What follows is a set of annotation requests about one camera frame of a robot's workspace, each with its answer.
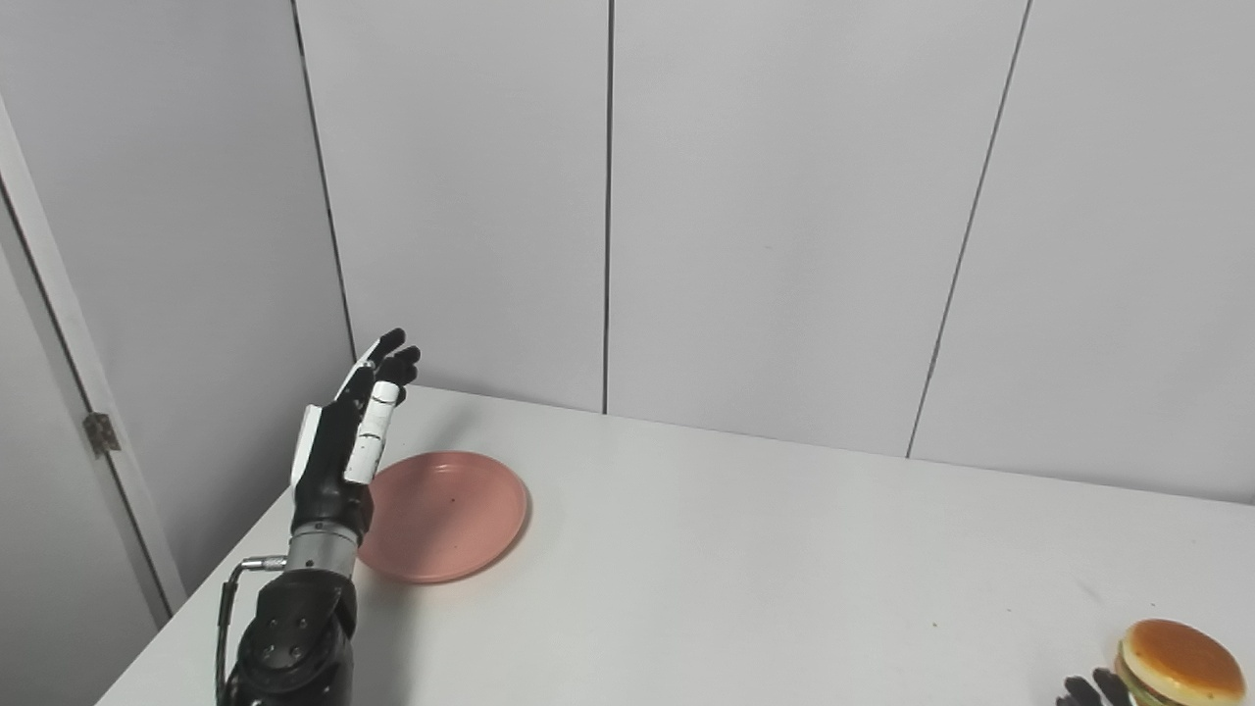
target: white wall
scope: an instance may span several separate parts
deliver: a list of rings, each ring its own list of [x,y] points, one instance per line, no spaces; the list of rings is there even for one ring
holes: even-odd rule
[[[606,4],[300,0],[359,345],[601,409]]]
[[[1023,11],[620,3],[609,411],[905,454]]]
[[[291,9],[0,0],[0,94],[195,587],[350,361]]]
[[[914,456],[1251,499],[1252,35],[1033,5]]]
[[[907,453],[1024,3],[619,0],[609,135],[609,3],[299,5],[359,340],[409,324],[437,386]],[[1251,25],[1034,3],[914,455],[1255,493]]]

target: door hinge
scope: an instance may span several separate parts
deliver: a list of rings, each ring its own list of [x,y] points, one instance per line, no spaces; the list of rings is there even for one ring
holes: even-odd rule
[[[104,413],[89,413],[87,419],[83,420],[83,431],[87,433],[87,440],[92,443],[92,451],[95,451],[97,459],[109,451],[122,451],[122,445],[118,444],[118,435],[113,431],[113,421],[109,420],[109,415]]]

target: hamburger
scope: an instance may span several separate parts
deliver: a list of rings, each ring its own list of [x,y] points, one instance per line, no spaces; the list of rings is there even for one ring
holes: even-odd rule
[[[1173,621],[1142,621],[1124,633],[1116,673],[1137,706],[1237,706],[1246,682],[1219,642]]]

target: cable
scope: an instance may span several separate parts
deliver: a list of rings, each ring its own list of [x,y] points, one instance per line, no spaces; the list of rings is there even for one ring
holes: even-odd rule
[[[236,589],[240,588],[240,574],[245,572],[281,572],[286,566],[287,557],[279,554],[248,557],[236,564],[231,569],[231,577],[222,583],[222,599],[218,602],[218,646],[213,653],[213,702],[220,706],[227,686],[227,627],[231,624],[231,608],[235,606]]]

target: prosthetic hand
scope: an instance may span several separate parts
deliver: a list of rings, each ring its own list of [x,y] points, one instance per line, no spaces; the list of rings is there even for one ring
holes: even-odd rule
[[[366,484],[393,410],[417,377],[418,347],[394,329],[366,350],[335,400],[305,411],[292,461],[296,510],[286,556],[245,559],[222,586],[215,693],[218,706],[346,706],[353,683],[353,566],[370,528]],[[257,614],[223,681],[227,626],[240,574],[282,571],[257,594]]]

